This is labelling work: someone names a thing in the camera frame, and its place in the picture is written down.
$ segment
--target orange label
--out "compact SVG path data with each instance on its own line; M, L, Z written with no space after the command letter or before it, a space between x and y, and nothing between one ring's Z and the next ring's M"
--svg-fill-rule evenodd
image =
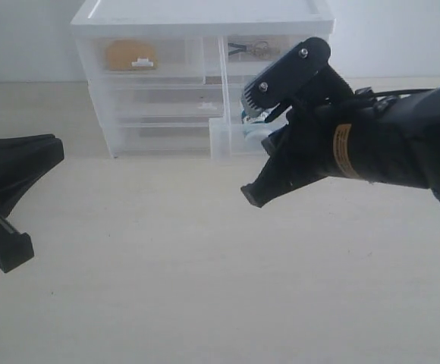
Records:
M333 155L340 171L347 178L361 179L350 163L348 155L348 136L350 135L351 124L338 125L333 136Z

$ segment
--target yellow object in drawer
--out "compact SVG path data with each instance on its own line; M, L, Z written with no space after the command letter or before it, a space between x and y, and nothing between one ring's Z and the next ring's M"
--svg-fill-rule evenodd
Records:
M105 59L110 71L146 71L158 67L154 46L134 39L112 42L105 50Z

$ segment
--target screw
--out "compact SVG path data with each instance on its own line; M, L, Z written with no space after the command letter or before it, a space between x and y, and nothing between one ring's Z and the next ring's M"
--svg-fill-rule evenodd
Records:
M301 58L307 58L308 54L309 54L309 52L308 52L308 50L307 50L306 48L301 49L301 50L299 51L299 53L298 53L298 55L299 55Z
M268 88L269 88L269 85L267 84L267 82L262 82L262 83L259 85L259 91L260 91L261 93L266 93Z

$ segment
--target white wall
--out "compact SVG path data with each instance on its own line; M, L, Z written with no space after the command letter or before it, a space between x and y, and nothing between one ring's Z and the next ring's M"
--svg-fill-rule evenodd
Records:
M69 30L82 2L0 0L0 81L82 80ZM332 64L344 76L440 76L440 2L328 3L337 18Z

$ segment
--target white plastic drawer unit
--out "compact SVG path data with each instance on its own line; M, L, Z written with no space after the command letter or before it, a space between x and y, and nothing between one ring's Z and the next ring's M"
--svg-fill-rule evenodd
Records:
M242 124L244 84L334 22L325 0L86 0L72 28L111 155L228 158L276 127Z

